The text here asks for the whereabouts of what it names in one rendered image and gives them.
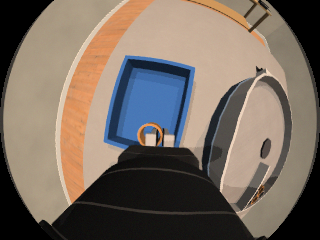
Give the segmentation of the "blue plastic tray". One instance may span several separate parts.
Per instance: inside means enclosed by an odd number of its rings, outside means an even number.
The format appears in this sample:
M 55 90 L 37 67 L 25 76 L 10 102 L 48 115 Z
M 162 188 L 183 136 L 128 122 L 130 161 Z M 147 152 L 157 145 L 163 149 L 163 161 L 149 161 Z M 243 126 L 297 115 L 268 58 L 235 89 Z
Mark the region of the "blue plastic tray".
M 195 67 L 125 55 L 107 114 L 104 141 L 127 149 L 141 145 L 138 131 L 154 122 L 174 134 L 179 147 L 188 113 Z

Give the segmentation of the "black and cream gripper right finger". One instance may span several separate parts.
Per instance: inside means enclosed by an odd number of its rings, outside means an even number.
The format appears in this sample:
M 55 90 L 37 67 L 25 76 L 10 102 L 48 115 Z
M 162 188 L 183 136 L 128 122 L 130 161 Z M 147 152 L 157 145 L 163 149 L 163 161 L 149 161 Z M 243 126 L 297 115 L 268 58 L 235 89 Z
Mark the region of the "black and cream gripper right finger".
M 174 134 L 170 134 L 167 128 L 163 128 L 162 133 L 162 146 L 174 147 Z

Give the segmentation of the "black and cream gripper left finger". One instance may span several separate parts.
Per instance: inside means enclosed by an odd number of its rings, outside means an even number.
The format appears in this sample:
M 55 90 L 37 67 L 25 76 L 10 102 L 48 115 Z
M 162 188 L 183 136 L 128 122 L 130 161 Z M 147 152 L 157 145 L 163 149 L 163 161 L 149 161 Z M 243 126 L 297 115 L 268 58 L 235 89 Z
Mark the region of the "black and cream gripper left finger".
M 157 146 L 158 144 L 158 129 L 154 128 L 151 133 L 146 133 L 145 146 Z

